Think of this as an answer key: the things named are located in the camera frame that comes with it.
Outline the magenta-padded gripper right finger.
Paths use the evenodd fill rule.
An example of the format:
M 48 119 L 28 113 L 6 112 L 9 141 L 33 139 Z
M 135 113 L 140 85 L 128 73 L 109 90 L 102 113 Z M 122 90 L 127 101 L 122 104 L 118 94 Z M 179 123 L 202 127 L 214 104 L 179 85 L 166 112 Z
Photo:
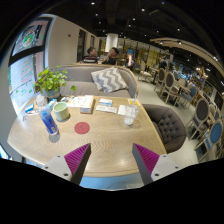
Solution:
M 144 185 L 150 184 L 181 169 L 167 154 L 158 155 L 136 143 L 133 144 L 132 154 Z

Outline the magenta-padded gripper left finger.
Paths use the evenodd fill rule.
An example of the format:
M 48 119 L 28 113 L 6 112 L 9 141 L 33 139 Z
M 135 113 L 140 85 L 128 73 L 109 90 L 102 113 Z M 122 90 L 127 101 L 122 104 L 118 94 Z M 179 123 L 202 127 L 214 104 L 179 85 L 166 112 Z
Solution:
M 91 144 L 88 143 L 66 155 L 54 156 L 42 169 L 79 185 L 90 155 Z

